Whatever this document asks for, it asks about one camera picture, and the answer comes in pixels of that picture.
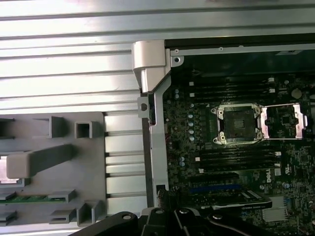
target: pcie slot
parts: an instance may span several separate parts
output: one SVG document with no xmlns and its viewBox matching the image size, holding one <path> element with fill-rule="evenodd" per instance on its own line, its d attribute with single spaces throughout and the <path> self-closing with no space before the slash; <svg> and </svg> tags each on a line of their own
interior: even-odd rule
<svg viewBox="0 0 315 236">
<path fill-rule="evenodd" d="M 231 173 L 220 173 L 220 174 L 200 175 L 200 176 L 189 177 L 189 180 L 192 184 L 212 182 L 212 181 L 231 180 L 231 179 L 239 179 L 239 175 L 237 173 L 231 172 Z"/>
</svg>

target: black ram slot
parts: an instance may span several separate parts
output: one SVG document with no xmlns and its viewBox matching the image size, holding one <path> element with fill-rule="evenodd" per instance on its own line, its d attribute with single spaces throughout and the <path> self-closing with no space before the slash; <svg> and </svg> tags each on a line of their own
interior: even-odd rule
<svg viewBox="0 0 315 236">
<path fill-rule="evenodd" d="M 207 85 L 199 85 L 198 83 L 194 82 L 193 86 L 189 86 L 187 89 L 191 90 L 198 90 L 198 89 L 221 89 L 224 90 L 226 88 L 230 89 L 237 89 L 237 88 L 247 88 L 252 89 L 255 88 L 270 88 L 273 87 L 273 84 L 266 84 L 266 83 L 230 83 L 230 84 L 207 84 Z"/>
<path fill-rule="evenodd" d="M 260 156 L 260 157 L 230 157 L 230 158 L 213 158 L 207 159 L 206 161 L 200 159 L 197 163 L 201 165 L 221 165 L 230 162 L 263 162 L 265 160 L 276 160 L 274 156 Z"/>
<path fill-rule="evenodd" d="M 202 97 L 195 98 L 193 100 L 195 103 L 203 103 L 203 102 L 221 102 L 221 101 L 248 101 L 255 102 L 264 98 L 270 97 L 270 93 L 261 93 L 261 94 L 252 94 L 252 95 L 234 95 L 234 96 L 213 96 L 213 97 Z"/>
<path fill-rule="evenodd" d="M 269 93 L 269 89 L 251 89 L 251 91 L 248 91 L 248 88 L 243 88 L 240 90 L 230 90 L 230 89 L 226 89 L 226 90 L 217 90 L 217 91 L 210 91 L 210 90 L 204 90 L 204 91 L 194 91 L 194 97 L 208 97 L 209 95 L 223 95 L 223 96 L 229 96 L 229 95 L 242 95 L 244 93 L 249 93 L 253 94 L 253 93 L 257 93 L 257 92 L 265 92 L 265 93 Z"/>
<path fill-rule="evenodd" d="M 274 168 L 277 157 L 274 147 L 224 148 L 201 151 L 196 159 L 204 172 L 236 171 Z"/>
<path fill-rule="evenodd" d="M 255 163 L 255 164 L 235 164 L 227 166 L 211 166 L 203 168 L 204 173 L 223 172 L 223 171 L 243 171 L 243 170 L 262 170 L 274 168 L 273 163 Z"/>
<path fill-rule="evenodd" d="M 274 82 L 269 82 L 266 76 L 195 77 L 189 82 L 193 82 L 194 86 L 274 84 Z"/>
<path fill-rule="evenodd" d="M 273 153 L 276 151 L 276 147 L 274 146 L 257 146 L 251 145 L 251 148 L 248 147 L 230 147 L 230 148 L 220 148 L 213 150 L 201 150 L 197 155 L 223 155 L 226 153 Z"/>
</svg>

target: capacitor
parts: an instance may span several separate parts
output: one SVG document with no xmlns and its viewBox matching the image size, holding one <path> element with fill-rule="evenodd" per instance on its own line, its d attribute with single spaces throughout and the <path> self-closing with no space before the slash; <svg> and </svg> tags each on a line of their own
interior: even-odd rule
<svg viewBox="0 0 315 236">
<path fill-rule="evenodd" d="M 302 97 L 302 91 L 296 88 L 291 92 L 291 96 L 295 99 L 300 99 Z"/>
<path fill-rule="evenodd" d="M 288 188 L 290 188 L 290 184 L 286 183 L 286 182 L 283 182 L 282 183 L 282 187 L 285 188 L 285 189 L 288 189 Z"/>
</svg>

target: metal bracket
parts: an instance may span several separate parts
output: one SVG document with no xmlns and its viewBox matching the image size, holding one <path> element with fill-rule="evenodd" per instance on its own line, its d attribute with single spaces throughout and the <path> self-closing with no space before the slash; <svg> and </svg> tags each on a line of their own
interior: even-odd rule
<svg viewBox="0 0 315 236">
<path fill-rule="evenodd" d="M 132 68 L 143 93 L 152 93 L 171 70 L 164 40 L 139 41 L 132 46 Z"/>
<path fill-rule="evenodd" d="M 184 63 L 184 56 L 171 57 L 171 67 L 177 67 Z"/>
<path fill-rule="evenodd" d="M 138 97 L 138 116 L 139 118 L 150 118 L 150 108 L 148 97 Z"/>
</svg>

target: green circuit board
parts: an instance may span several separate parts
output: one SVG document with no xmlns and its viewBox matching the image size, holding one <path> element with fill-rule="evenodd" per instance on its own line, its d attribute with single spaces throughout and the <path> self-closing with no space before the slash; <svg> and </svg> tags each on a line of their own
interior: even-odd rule
<svg viewBox="0 0 315 236">
<path fill-rule="evenodd" d="M 264 89 L 271 87 L 270 94 L 258 98 L 254 94 L 246 98 L 240 96 L 243 93 L 237 93 L 237 89 L 243 87 L 235 86 L 237 81 L 230 83 L 228 88 L 221 88 L 222 91 L 230 89 L 231 93 L 218 93 L 219 98 L 215 99 L 213 93 L 207 93 L 212 84 L 203 82 L 202 89 L 194 91 L 192 85 L 196 85 L 199 78 L 188 78 L 180 83 L 176 79 L 172 81 L 163 96 L 169 189 L 178 194 L 181 206 L 199 210 L 209 206 L 234 206 L 237 201 L 245 201 L 249 206 L 258 202 L 260 204 L 255 207 L 225 209 L 279 235 L 311 235 L 315 219 L 315 150 L 310 95 L 304 89 L 308 77 L 295 74 L 265 77 L 273 78 L 272 85 L 267 82 L 264 85 Z M 232 98 L 231 94 L 237 94 L 235 97 L 240 99 Z M 275 139 L 254 144 L 214 143 L 219 128 L 217 116 L 211 110 L 220 104 L 243 103 L 283 104 L 268 109 L 269 134 Z M 302 139 L 295 138 L 294 110 L 285 104 L 299 104 L 301 112 L 308 118 Z M 243 160 L 235 159 L 235 156 L 244 150 L 248 152 L 246 158 L 250 158 L 246 160 L 250 162 L 242 164 Z M 215 161 L 207 163 L 207 171 L 200 169 L 198 163 L 202 153 L 214 156 Z M 261 164 L 258 165 L 253 157 L 259 158 Z"/>
<path fill-rule="evenodd" d="M 65 198 L 48 198 L 47 195 L 12 196 L 6 200 L 0 200 L 1 204 L 24 204 L 24 203 L 64 203 Z"/>
</svg>

